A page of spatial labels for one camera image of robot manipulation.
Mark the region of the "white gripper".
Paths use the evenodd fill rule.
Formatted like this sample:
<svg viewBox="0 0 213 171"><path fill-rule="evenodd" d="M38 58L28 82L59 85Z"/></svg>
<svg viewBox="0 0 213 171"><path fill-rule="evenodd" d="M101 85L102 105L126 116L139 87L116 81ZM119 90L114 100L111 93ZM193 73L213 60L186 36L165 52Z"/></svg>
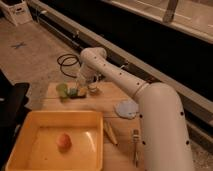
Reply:
<svg viewBox="0 0 213 171"><path fill-rule="evenodd" d="M85 96L87 94L87 87L88 85L94 83L96 81L96 71L93 70L91 67L87 66L83 63L78 70L77 73L77 86L78 89L78 96Z"/></svg>

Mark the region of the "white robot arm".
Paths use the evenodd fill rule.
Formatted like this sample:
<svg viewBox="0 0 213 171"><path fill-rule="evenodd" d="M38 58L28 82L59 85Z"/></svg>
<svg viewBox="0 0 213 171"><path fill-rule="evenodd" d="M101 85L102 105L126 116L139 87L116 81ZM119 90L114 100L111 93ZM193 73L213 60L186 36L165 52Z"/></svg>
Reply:
<svg viewBox="0 0 213 171"><path fill-rule="evenodd" d="M162 82L147 83L106 57L104 48L83 49L78 76L89 82L99 72L139 105L145 170L195 171L185 113L175 89Z"/></svg>

